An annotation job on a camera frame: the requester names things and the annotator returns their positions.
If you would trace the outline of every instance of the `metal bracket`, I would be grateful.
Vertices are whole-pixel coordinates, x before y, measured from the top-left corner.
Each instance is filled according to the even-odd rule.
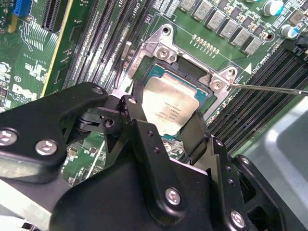
[[[186,59],[208,73],[206,76],[201,77],[199,81],[210,87],[214,92],[214,95],[217,97],[215,102],[208,108],[204,115],[204,118],[208,119],[219,107],[219,105],[221,105],[222,102],[228,97],[230,90],[228,86],[234,82],[238,71],[234,66],[228,66],[220,72],[213,70],[208,65],[189,55],[183,49],[177,47],[173,43],[174,36],[174,28],[172,25],[162,25],[141,45],[141,48],[127,71],[126,77],[130,79],[133,78],[145,56],[156,57],[159,60],[167,62],[168,64],[176,62],[178,56]]]
[[[224,70],[220,71],[219,75],[225,78],[225,80],[231,84],[234,82],[235,77],[237,76],[237,69],[234,66],[228,66]],[[213,114],[213,112],[226,100],[229,95],[230,88],[228,84],[220,81],[220,79],[218,79],[216,76],[213,76],[211,80],[207,76],[201,77],[199,81],[205,85],[208,84],[214,92],[214,95],[217,97],[217,99],[207,109],[203,116],[203,118],[207,120]]]
[[[180,56],[197,67],[205,70],[214,79],[219,79],[223,85],[229,85],[234,79],[227,79],[221,76],[217,71],[210,68],[208,65],[195,59],[183,49],[177,47],[173,43],[174,40],[174,28],[170,24],[162,25],[156,32],[154,32],[142,45],[138,51],[132,65],[128,69],[127,77],[132,79],[136,73],[141,61],[145,56],[156,57],[159,60],[163,60],[169,64],[174,63],[177,57]]]

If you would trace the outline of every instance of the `ram slot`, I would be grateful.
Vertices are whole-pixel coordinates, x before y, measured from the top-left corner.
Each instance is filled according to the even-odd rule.
[[[80,73],[82,71],[84,62],[87,58],[88,51],[91,48],[93,39],[100,24],[101,17],[105,11],[108,0],[96,0],[93,3],[92,12],[86,24],[86,31],[78,41],[73,61],[70,65],[67,81],[64,88],[70,87],[78,83]]]
[[[266,79],[272,74],[272,72],[283,62],[288,56],[289,52],[286,50],[276,51],[270,59],[261,67],[257,75],[253,75],[248,81],[251,85],[260,86]],[[234,96],[228,106],[219,114],[213,123],[209,125],[209,129],[213,134],[216,134],[227,123],[227,119],[230,115],[234,114],[252,95],[254,91],[240,90]]]
[[[308,76],[308,72],[305,74],[297,74],[297,76]],[[302,78],[297,79],[296,83],[291,86],[291,88],[304,89],[308,85],[308,78],[304,80]],[[250,126],[246,126],[243,130],[242,134],[238,137],[231,137],[228,142],[228,149],[230,154],[236,152],[238,148],[246,143],[248,139],[254,136],[255,132],[262,129],[265,124],[267,124],[276,114],[278,114],[292,99],[294,99],[294,95],[285,95],[280,93],[270,93],[268,96],[269,99],[267,102],[267,110],[263,111],[262,116],[258,116],[257,118],[253,118]]]
[[[287,75],[298,63],[298,60],[289,60],[285,62],[285,65],[279,69],[277,73],[277,78],[269,78],[269,82],[266,86],[276,87],[282,81],[283,77]],[[255,110],[256,105],[263,99],[264,96],[267,95],[267,92],[264,91],[254,91],[251,92],[251,97],[249,101],[243,104],[239,111],[240,114],[234,114],[228,119],[228,125],[224,126],[221,131],[219,131],[219,138],[225,139],[226,135],[229,134],[230,129],[234,129],[234,127],[238,124],[239,121],[242,121],[247,114]]]
[[[104,56],[110,42],[112,41],[113,35],[115,33],[115,30],[117,28],[117,25],[119,24],[119,21],[123,14],[126,11],[127,7],[127,2],[128,0],[120,0],[117,2],[117,8],[114,9],[112,16],[110,19],[107,21],[105,25],[105,33],[103,36],[103,39],[100,40],[100,45],[94,55],[94,59],[91,62],[89,72],[87,74],[86,81],[92,82],[93,81],[93,76],[95,75],[102,57]]]
[[[101,86],[104,86],[107,89],[112,88],[116,75],[112,75],[111,79],[109,79],[109,76],[116,66],[116,71],[122,72],[123,64],[119,63],[121,53],[123,52],[125,43],[128,41],[133,31],[135,31],[136,24],[147,3],[147,1],[141,0],[131,2],[131,7],[134,8],[131,10],[130,15],[127,14],[128,18],[122,21],[122,26],[119,29],[119,31],[122,30],[122,33],[119,33],[119,36],[115,37],[114,44],[112,44],[108,49],[108,52],[103,58],[103,64],[95,76],[95,81],[99,81]]]
[[[130,28],[129,19],[133,14],[133,9],[135,5],[136,0],[129,1],[126,12],[124,13],[121,22],[116,28],[116,33],[112,37],[112,42],[109,44],[106,54],[102,58],[102,62],[100,64],[101,73],[96,73],[96,75],[94,76],[94,83],[98,83],[99,85],[105,87],[104,82],[106,81],[109,72],[112,70],[112,67],[114,66],[113,64],[115,64],[115,55],[117,55],[117,53],[119,52],[126,36],[128,35],[128,31]]]

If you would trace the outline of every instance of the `gray metal panel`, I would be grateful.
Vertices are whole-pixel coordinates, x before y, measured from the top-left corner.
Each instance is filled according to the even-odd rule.
[[[308,97],[242,154],[308,229]]]

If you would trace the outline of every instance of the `pcie slot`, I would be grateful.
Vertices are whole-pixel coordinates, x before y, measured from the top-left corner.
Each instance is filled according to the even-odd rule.
[[[104,73],[106,65],[108,61],[110,60],[110,58],[112,57],[112,55],[116,55],[123,45],[123,41],[125,40],[129,27],[130,27],[130,22],[131,22],[130,19],[133,13],[133,7],[135,5],[136,5],[136,0],[132,0],[128,2],[125,13],[122,16],[116,28],[115,34],[112,37],[112,41],[108,45],[106,53],[103,54],[103,57],[101,58],[99,72],[93,73],[93,75],[91,76],[91,80],[93,80],[94,83],[100,82],[100,84],[102,84],[104,82],[104,79],[106,79],[106,78],[104,79],[102,78],[102,74]]]
[[[42,28],[52,33],[61,29],[68,0],[48,0],[43,16]]]
[[[294,68],[298,64],[298,60],[289,60],[286,65],[283,65],[283,68],[278,71],[278,73],[275,75],[277,78],[270,78],[269,82],[266,84],[266,86],[276,87],[277,84],[281,82],[281,80],[286,76],[287,73],[289,73],[292,68]],[[219,131],[219,138],[225,139],[227,134],[230,133],[230,130],[234,130],[234,128],[237,126],[238,121],[245,121],[244,118],[254,111],[255,107],[259,104],[260,101],[263,100],[263,98],[267,95],[267,92],[263,91],[255,91],[252,93],[250,97],[250,101],[243,104],[241,108],[239,108],[240,114],[233,114],[228,118],[228,125],[223,127],[223,130]]]
[[[80,72],[82,71],[83,64],[87,58],[88,51],[91,47],[92,41],[94,39],[95,33],[97,31],[97,27],[101,21],[102,14],[105,10],[106,6],[105,1],[97,0],[95,5],[93,6],[93,11],[91,12],[91,18],[88,20],[86,25],[86,31],[83,34],[82,38],[77,45],[76,58],[73,60],[71,64],[71,68],[69,71],[68,79],[72,80],[72,85],[77,84]]]
[[[304,80],[301,81],[301,83],[297,86],[293,86],[294,88],[297,89],[303,89],[305,86],[308,85],[308,78],[305,78]],[[234,153],[239,147],[241,147],[243,144],[245,144],[245,142],[251,138],[255,131],[259,130],[262,126],[264,126],[264,124],[266,124],[267,122],[269,122],[279,111],[281,111],[283,109],[283,107],[285,107],[295,96],[294,95],[281,95],[280,94],[280,98],[277,99],[277,102],[279,102],[278,105],[275,106],[274,109],[270,110],[269,112],[265,112],[264,115],[265,117],[263,119],[261,119],[261,121],[259,121],[253,128],[248,127],[245,129],[245,131],[247,131],[246,133],[244,133],[243,135],[241,135],[239,139],[234,140],[233,142],[231,142],[229,144],[229,148],[228,151],[230,154]]]
[[[248,81],[251,85],[262,85],[262,83],[268,79],[268,77],[273,73],[275,69],[283,62],[289,53],[287,51],[277,51],[274,54],[272,60],[268,60],[264,66],[262,67],[264,71],[260,74],[257,73],[257,76],[252,76],[250,81]],[[251,90],[240,90],[233,100],[229,103],[228,107],[224,109],[220,115],[214,120],[212,124],[209,125],[209,130],[212,134],[216,134],[225,124],[226,120],[229,116],[234,114],[253,94],[254,91]]]

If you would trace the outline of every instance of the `dimm slot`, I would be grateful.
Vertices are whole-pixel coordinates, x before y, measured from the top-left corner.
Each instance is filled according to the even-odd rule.
[[[70,64],[70,68],[69,68],[69,71],[67,72],[67,77],[65,78],[65,81],[64,81],[64,84],[63,84],[63,88],[62,89],[66,89],[69,87],[69,84],[72,80],[74,80],[74,75],[72,75],[72,72],[74,71],[74,69],[77,67],[77,60],[78,60],[78,57],[80,56],[80,49],[83,47],[83,44],[85,43],[85,40],[86,40],[86,34],[88,33],[89,31],[89,28],[90,28],[90,25],[93,21],[93,18],[94,18],[94,14],[96,12],[96,9],[98,7],[98,4],[99,4],[99,0],[95,0],[93,3],[92,3],[92,6],[91,6],[91,10],[88,14],[88,17],[86,19],[86,26],[85,28],[87,28],[87,30],[84,30],[82,32],[82,35],[79,37],[78,39],[78,42],[77,42],[77,45],[76,45],[76,48],[75,48],[75,52],[73,54],[73,58],[72,58],[72,62]]]
[[[292,77],[289,78],[286,82],[283,82],[283,84],[280,87],[303,89],[308,82],[308,78],[302,80],[302,77],[307,76],[307,70],[308,67],[305,65],[299,71],[296,71],[292,75]],[[228,137],[227,140],[225,140],[225,144],[228,147],[228,150],[230,151],[232,149],[233,152],[236,151],[234,149],[235,145],[238,146],[238,143],[243,145],[245,140],[249,138],[249,134],[251,137],[255,133],[255,131],[257,131],[262,126],[264,126],[265,123],[270,121],[270,119],[273,116],[275,116],[275,114],[277,114],[294,97],[295,97],[294,95],[285,95],[280,93],[268,92],[265,99],[266,101],[265,102],[262,101],[259,104],[258,110],[248,118],[248,120],[245,122],[246,124],[237,128],[237,132],[234,132],[233,130],[232,135]]]
[[[110,19],[110,22],[108,23],[109,27],[104,35],[104,39],[100,43],[101,49],[95,54],[97,61],[91,64],[92,66],[91,73],[88,75],[88,78],[87,78],[87,81],[89,82],[98,83],[98,81],[95,80],[95,76],[97,75],[98,72],[99,73],[102,72],[101,60],[103,56],[105,55],[106,50],[110,46],[110,41],[113,40],[113,36],[117,28],[117,25],[119,24],[120,18],[122,17],[124,10],[126,10],[127,2],[128,2],[127,0],[121,0],[120,9],[116,15],[116,18]]]
[[[276,87],[287,88],[289,86],[292,86],[295,82],[296,82],[296,79],[294,77],[291,77],[291,78],[287,79],[285,82],[283,82],[283,84],[281,86],[276,85]],[[243,132],[243,126],[249,126],[249,124],[252,123],[253,119],[257,120],[259,117],[263,116],[262,112],[266,111],[268,108],[270,108],[272,106],[272,103],[275,102],[275,97],[281,96],[281,94],[279,94],[279,93],[272,94],[271,92],[262,92],[262,94],[263,94],[263,97],[256,101],[255,106],[253,108],[250,108],[246,113],[244,112],[243,114],[242,113],[240,114],[242,116],[242,118],[239,119],[239,121],[242,121],[242,123],[239,123],[239,124],[230,128],[233,131],[232,134],[230,134],[230,132],[228,132],[228,134],[225,133],[225,134],[222,135],[223,138],[221,138],[220,135],[219,135],[220,139],[225,140],[226,143],[229,144],[230,140],[232,140],[232,137],[237,136],[238,133],[240,133],[240,132]]]
[[[82,72],[79,75],[78,83],[82,83],[85,81],[86,77],[89,75],[90,68],[92,66],[92,62],[95,59],[97,49],[101,43],[101,40],[103,38],[103,35],[106,33],[106,26],[111,21],[111,16],[115,12],[116,7],[116,1],[109,1],[109,4],[107,6],[107,10],[105,14],[103,14],[103,17],[100,21],[100,27],[96,30],[94,39],[92,40],[90,50],[88,51],[88,56],[86,58],[86,61],[82,67]]]
[[[150,13],[151,9],[153,8],[155,2],[156,2],[156,0],[150,0],[145,5],[141,19],[138,21],[138,24],[134,28],[134,32],[131,34],[130,38],[128,39],[131,43],[136,42],[138,35],[140,34],[140,31],[142,29],[142,26],[145,22],[145,19],[149,15],[149,13]]]
[[[276,87],[277,84],[284,78],[284,76],[290,72],[292,68],[298,63],[298,60],[289,60],[286,65],[276,74],[277,78],[269,78],[269,82],[266,86]],[[264,91],[254,91],[250,97],[251,100],[247,104],[243,104],[238,110],[241,111],[240,114],[233,114],[228,118],[227,126],[223,127],[223,130],[219,132],[219,138],[225,139],[225,136],[229,133],[230,129],[234,129],[238,121],[243,120],[248,113],[254,110],[255,106],[267,95]]]
[[[303,89],[305,88],[305,86],[308,85],[308,78],[306,78],[305,80],[303,80],[300,85],[298,85],[297,87],[299,89]],[[249,132],[247,134],[245,134],[244,136],[241,137],[241,140],[239,141],[234,141],[230,148],[229,148],[229,153],[232,154],[234,152],[236,152],[236,150],[238,148],[240,148],[242,145],[245,144],[245,142],[250,139],[255,131],[257,131],[258,129],[260,129],[262,126],[264,126],[264,124],[266,124],[267,122],[269,122],[279,111],[281,111],[283,109],[283,107],[285,107],[295,96],[294,95],[287,95],[285,97],[281,97],[281,101],[278,99],[279,104],[268,114],[266,114],[266,117],[263,118],[256,126],[254,129],[249,129]]]
[[[257,76],[250,78],[252,81],[248,81],[251,85],[262,85],[262,83],[271,75],[271,73],[279,66],[279,64],[289,56],[287,51],[276,51],[274,57],[271,56],[270,59],[262,67],[263,71]],[[219,116],[211,123],[208,127],[212,134],[215,134],[226,124],[226,119],[234,114],[241,105],[243,105],[250,95],[253,93],[251,90],[240,90],[234,96],[233,100],[228,104],[228,106],[219,114]]]
[[[128,30],[127,34],[125,36],[122,34],[122,36],[120,38],[120,42],[117,45],[118,49],[115,49],[115,52],[113,54],[113,60],[109,60],[109,62],[112,61],[112,65],[111,65],[110,70],[109,70],[109,72],[108,72],[108,74],[106,76],[109,76],[111,74],[111,72],[114,71],[116,65],[118,65],[118,67],[119,67],[116,70],[118,72],[122,72],[122,67],[119,66],[119,60],[120,60],[120,56],[121,56],[123,48],[124,48],[124,44],[128,41],[128,39],[131,37],[131,34],[135,31],[136,24],[139,21],[138,20],[139,16],[142,14],[144,6],[148,3],[148,1],[141,1],[141,3],[139,3],[140,1],[141,0],[138,0],[136,2],[134,12],[133,12],[133,14],[131,14],[130,18],[128,19],[128,24],[127,24],[127,26],[124,29],[124,30]],[[113,82],[114,82],[116,77],[114,76],[114,78],[111,79],[111,81],[109,81],[108,77],[102,79],[101,76],[102,76],[102,74],[104,72],[105,72],[105,70],[100,71],[100,72],[98,72],[96,74],[96,76],[97,76],[97,78],[100,77],[100,84],[102,86],[105,86],[104,83],[103,83],[104,79],[107,79],[108,82],[110,82],[110,84],[106,83],[106,86],[107,85],[111,86],[113,84]]]
[[[97,27],[101,21],[101,17],[105,10],[106,2],[107,0],[99,0],[93,17],[89,21],[89,24],[87,24],[86,26],[87,31],[85,33],[85,39],[82,44],[79,44],[80,49],[78,50],[78,55],[76,56],[76,59],[72,62],[72,71],[70,71],[70,78],[73,80],[72,85],[75,85],[78,82],[80,72],[82,71],[83,64],[87,58],[88,51],[90,49],[95,33],[97,31]]]
[[[136,5],[136,0],[131,0],[128,2],[126,6],[125,13],[122,16],[121,21],[116,28],[115,34],[112,37],[112,42],[111,44],[109,44],[106,54],[102,58],[101,62],[103,65],[103,72],[111,56],[117,52],[116,48],[118,48],[120,39],[124,40],[127,35],[127,32],[129,29],[126,26],[129,25],[129,19],[131,17],[131,14],[133,13],[133,8],[135,5]],[[94,81],[93,81],[94,83],[102,82],[100,81],[101,76],[95,75],[93,77],[94,77]]]

